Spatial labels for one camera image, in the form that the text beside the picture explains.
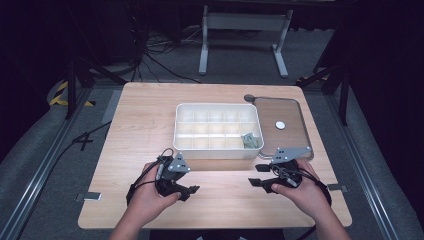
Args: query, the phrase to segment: human hand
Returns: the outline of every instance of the human hand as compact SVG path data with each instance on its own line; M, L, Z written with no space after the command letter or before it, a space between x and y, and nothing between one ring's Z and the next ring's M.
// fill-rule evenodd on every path
M319 180L318 175L307 160L298 159L296 161L299 168L305 169ZM312 180L306 177L302 177L302 183L298 188L288 188L280 184L273 184L271 189L292 200L302 212L313 219L317 219L322 211L331 210L321 189Z
M151 164L146 164L143 172ZM116 225L110 239L136 239L144 225L157 218L163 210L178 201L181 193L163 197L156 190L154 182L148 183L155 181L157 170L158 165L154 166L137 185L139 187L135 190L127 210Z

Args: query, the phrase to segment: wooden table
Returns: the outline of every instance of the wooden table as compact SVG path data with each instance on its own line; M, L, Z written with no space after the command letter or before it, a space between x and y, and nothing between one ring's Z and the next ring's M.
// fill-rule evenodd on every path
M126 209L125 196L144 164L173 146L175 110L180 103L245 103L245 94L292 98L300 103L314 150L311 164L325 184L337 183L302 90L292 86L128 83L122 92L78 224L114 228ZM200 189L146 225L154 229L308 227L314 222L289 199L252 187L248 178L269 179L254 166L269 160L187 160L192 171L178 181ZM331 191L333 209L344 226L352 219L341 191Z

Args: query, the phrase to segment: white round object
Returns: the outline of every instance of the white round object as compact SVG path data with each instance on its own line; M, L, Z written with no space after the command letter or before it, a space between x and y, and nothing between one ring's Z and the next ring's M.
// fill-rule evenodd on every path
M284 128L286 127L286 124L284 124L284 123L283 123L283 122L281 122L281 121L278 121L278 122L276 122L276 123L275 123L275 126L276 126L278 129L282 130L282 129L284 129Z

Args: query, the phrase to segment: white storage box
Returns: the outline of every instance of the white storage box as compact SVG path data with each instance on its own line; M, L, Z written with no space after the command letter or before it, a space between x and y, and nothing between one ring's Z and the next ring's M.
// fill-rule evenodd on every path
M254 148L242 136L253 134ZM253 159L264 141L251 104L183 103L177 106L174 147L185 159Z

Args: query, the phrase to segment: yellow and black tape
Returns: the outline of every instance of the yellow and black tape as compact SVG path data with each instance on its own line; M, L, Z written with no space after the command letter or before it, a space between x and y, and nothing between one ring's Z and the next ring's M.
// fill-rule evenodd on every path
M65 91L66 87L68 86L68 81L63 80L62 84L60 84L59 88L57 89L56 93L54 94L53 99L50 101L50 105L62 105L62 106L68 106L67 100L61 100L60 97L62 96L62 93ZM84 106L87 107L93 107L96 105L96 101L87 101Z

